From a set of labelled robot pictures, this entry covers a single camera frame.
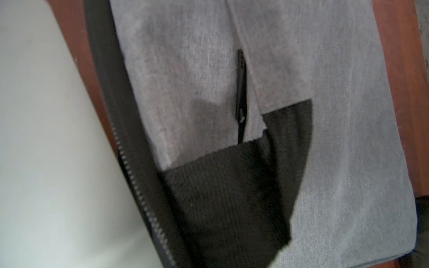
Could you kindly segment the grey laptop bag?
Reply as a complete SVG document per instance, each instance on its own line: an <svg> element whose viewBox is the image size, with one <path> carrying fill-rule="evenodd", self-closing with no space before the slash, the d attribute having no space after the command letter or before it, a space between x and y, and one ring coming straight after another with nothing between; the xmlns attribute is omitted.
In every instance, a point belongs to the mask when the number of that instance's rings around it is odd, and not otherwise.
<svg viewBox="0 0 429 268"><path fill-rule="evenodd" d="M366 268L417 216L372 1L85 1L165 268Z"/></svg>

